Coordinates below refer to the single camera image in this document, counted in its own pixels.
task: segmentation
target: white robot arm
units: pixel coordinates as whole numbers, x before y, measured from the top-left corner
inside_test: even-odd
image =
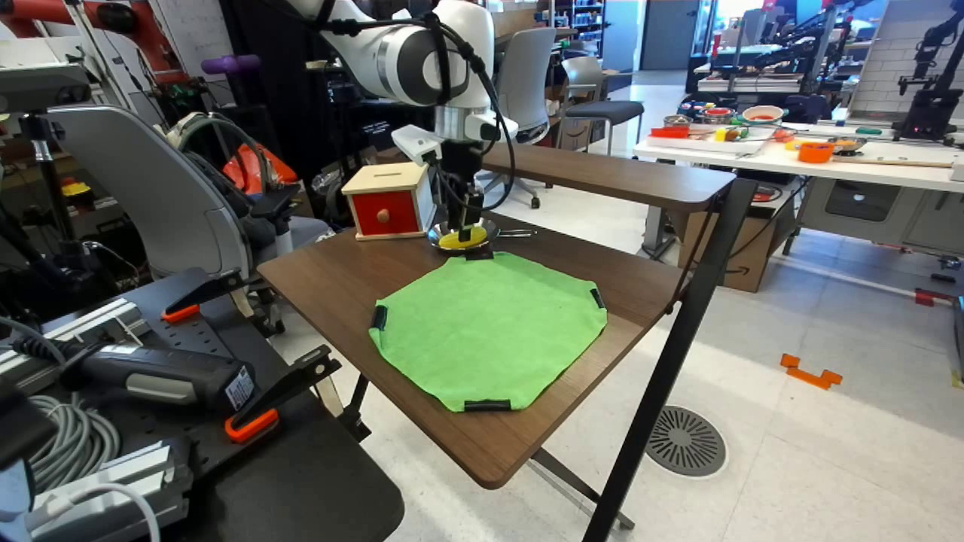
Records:
[[[318,27],[355,81],[383,100],[436,108],[436,140],[486,142],[498,140],[492,100],[457,43],[470,44],[486,75],[492,75],[493,27],[492,15],[467,0],[440,0],[433,15],[447,35],[449,100],[443,96],[440,43],[431,27],[407,20],[374,20],[352,0],[289,0],[289,7]]]
[[[433,133],[395,130],[395,146],[415,163],[433,166],[440,204],[440,250],[462,253],[486,243],[483,193],[474,175],[483,153],[515,126],[492,113],[492,15],[467,0],[440,0],[428,15],[374,20],[352,0],[286,0],[339,55],[352,77],[374,96],[436,105]]]

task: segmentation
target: small box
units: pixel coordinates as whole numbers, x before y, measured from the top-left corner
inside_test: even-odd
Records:
[[[420,238],[433,216],[428,175],[415,163],[364,166],[339,193],[350,198],[355,238]]]

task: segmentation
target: chair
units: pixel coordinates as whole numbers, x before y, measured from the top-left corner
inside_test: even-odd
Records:
[[[207,278],[253,279],[255,250],[247,213],[235,213],[218,181],[175,150],[154,126],[108,105],[51,108],[58,146],[69,150],[112,193],[141,234],[151,275],[202,269]]]
[[[604,125],[604,157],[610,157],[610,130],[636,119],[636,135],[641,130],[641,104],[634,100],[609,100],[604,96],[604,68],[596,56],[565,56],[565,100],[564,100],[564,125],[565,122],[602,122]]]
[[[499,59],[498,104],[503,119],[513,119],[517,125],[517,146],[540,146],[551,130],[551,119],[546,108],[546,72],[551,44],[551,27],[517,31],[513,34]],[[531,197],[531,208],[540,208],[540,197],[531,184],[515,181],[515,188]]]

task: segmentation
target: octagonal green mat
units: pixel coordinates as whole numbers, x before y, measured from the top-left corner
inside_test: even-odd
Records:
[[[604,327],[596,284],[493,253],[377,302],[370,339],[451,413],[526,411]]]

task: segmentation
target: gray floor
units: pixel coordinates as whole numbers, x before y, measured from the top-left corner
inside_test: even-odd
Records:
[[[657,125],[674,113],[680,77],[645,75],[628,93],[641,96]],[[618,133],[622,157],[634,142],[636,133]],[[540,211],[513,198],[503,213],[628,253],[639,247],[641,204],[573,190],[540,197]],[[935,269],[930,257],[803,231],[763,292],[720,290],[671,405],[720,428],[727,466],[680,478],[645,460],[625,508],[639,526],[610,539],[961,539],[964,393],[953,385],[950,309],[825,275],[914,290],[929,285]],[[547,440],[592,486],[610,466],[666,327]],[[298,355],[318,339],[291,316],[276,350]],[[790,380],[784,352],[801,355],[806,371],[843,374],[843,385],[821,393]],[[334,384],[345,399],[352,371]],[[483,490],[383,394],[370,394],[364,420],[374,428],[364,450],[407,502],[392,539],[582,539],[590,506],[540,466]]]

